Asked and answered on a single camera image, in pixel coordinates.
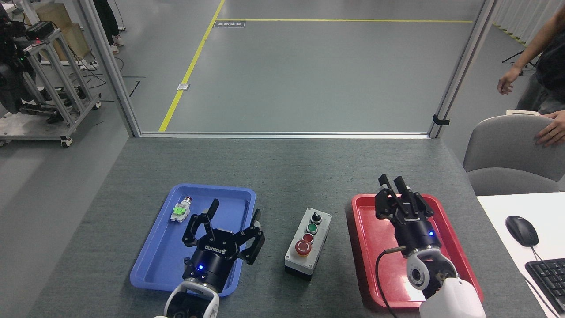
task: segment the yellow floor line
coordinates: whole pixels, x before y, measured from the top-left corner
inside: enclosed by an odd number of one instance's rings
[[[194,53],[194,57],[192,58],[192,62],[190,63],[190,66],[188,67],[188,70],[186,71],[186,74],[184,75],[184,78],[182,79],[182,84],[186,84],[188,82],[188,79],[190,78],[190,74],[192,74],[192,71],[194,70],[194,66],[196,65],[196,61],[198,60],[198,57],[200,56],[200,53],[202,51],[202,48],[204,47],[204,43],[206,42],[206,40],[208,39],[208,35],[210,34],[210,31],[212,30],[212,27],[214,26],[214,23],[216,21],[257,21],[257,22],[413,22],[413,23],[473,23],[473,21],[469,21],[469,20],[394,20],[394,19],[380,19],[380,20],[364,20],[364,19],[218,19],[218,15],[220,13],[220,10],[222,8],[222,6],[224,5],[225,0],[221,0],[220,4],[218,5],[218,8],[216,9],[216,13],[214,14],[214,17],[212,17],[212,20],[210,21],[210,24],[208,25],[208,29],[206,29],[206,33],[204,33],[204,36],[202,37],[202,40],[200,41],[200,45],[198,46],[198,49],[196,50],[196,53]],[[171,118],[173,116],[173,113],[176,110],[176,106],[179,104],[180,98],[182,97],[182,93],[184,91],[177,91],[175,94],[175,98],[173,98],[173,101],[171,103],[171,106],[169,107],[169,110],[167,111],[167,114],[165,115],[165,118],[163,119],[163,122],[161,123],[161,126],[159,128],[159,131],[166,131],[167,130],[167,126],[169,125],[169,122],[171,121]]]
[[[221,10],[221,7],[224,5],[224,2],[225,2],[225,0],[220,1],[220,4],[218,5],[218,8],[216,9],[216,13],[212,17],[212,20],[210,21],[210,24],[208,25],[208,28],[206,29],[206,33],[204,33],[204,36],[202,37],[202,40],[200,41],[200,45],[198,46],[196,53],[194,53],[194,57],[192,58],[192,62],[190,63],[190,66],[188,67],[188,70],[186,71],[184,78],[182,79],[182,84],[186,84],[188,82],[188,79],[190,78],[190,74],[192,74],[192,71],[194,69],[194,65],[196,65],[196,61],[198,60],[198,57],[200,56],[200,52],[202,51],[202,48],[204,47],[204,43],[208,39],[208,35],[210,34],[210,31],[212,30],[212,27],[214,26],[214,23],[216,22],[216,19],[218,18],[218,14],[220,14],[220,10]],[[175,112],[176,106],[179,104],[179,100],[180,100],[183,92],[184,91],[177,91],[177,93],[175,94],[175,98],[173,99],[171,106],[169,107],[167,115],[165,115],[165,118],[163,119],[163,122],[161,123],[161,127],[159,128],[159,131],[167,130],[167,126],[169,126],[169,122],[171,121],[171,117],[173,116],[173,113]]]
[[[473,23],[470,20],[363,20],[363,19],[217,19],[217,21],[259,21],[259,22],[427,22],[427,23]]]

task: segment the robotic arm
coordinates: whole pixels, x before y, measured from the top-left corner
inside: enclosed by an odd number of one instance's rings
[[[379,178],[375,214],[388,219],[406,261],[410,284],[421,290],[426,301],[420,305],[421,318],[486,318],[475,288],[461,280],[453,263],[441,254],[441,242],[428,218],[434,212],[418,192],[406,186],[402,177],[394,180],[399,196],[388,178]]]
[[[211,219],[219,205],[220,201],[214,199],[208,210],[190,217],[182,242],[187,247],[196,246],[196,250],[192,258],[185,259],[184,281],[171,293],[164,316],[156,318],[215,318],[220,304],[218,294],[224,290],[235,261],[240,258],[249,265],[255,262],[265,241],[258,221],[260,210],[255,211],[247,229],[233,233],[212,228]],[[206,234],[196,239],[200,225],[204,225]],[[240,251],[240,245],[252,238],[251,247]]]

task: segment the glass partition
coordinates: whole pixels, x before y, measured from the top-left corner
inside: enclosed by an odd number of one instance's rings
[[[438,137],[498,4],[145,2],[118,55],[77,10],[131,135],[175,137]]]

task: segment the green connector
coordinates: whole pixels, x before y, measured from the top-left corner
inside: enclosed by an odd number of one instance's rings
[[[186,213],[186,209],[179,208],[179,207],[173,208],[173,214],[176,214],[176,215],[181,216],[181,215],[183,215],[184,213]]]

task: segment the cardboard box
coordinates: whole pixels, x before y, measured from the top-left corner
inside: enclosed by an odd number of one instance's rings
[[[86,43],[86,40],[84,39],[84,34],[82,33],[82,30],[80,29],[78,23],[72,23],[70,27],[62,29],[61,31],[68,46],[71,47],[71,49],[76,53],[79,59],[84,58],[88,53],[90,53],[90,49],[88,47],[88,44]],[[61,49],[58,43],[56,43],[54,46],[57,55],[59,55],[59,59],[61,61],[66,61],[67,57],[63,53],[63,49]]]
[[[71,18],[62,3],[46,3],[36,7],[35,11],[40,21],[51,21],[61,30],[72,26]],[[27,16],[25,22],[30,24]]]

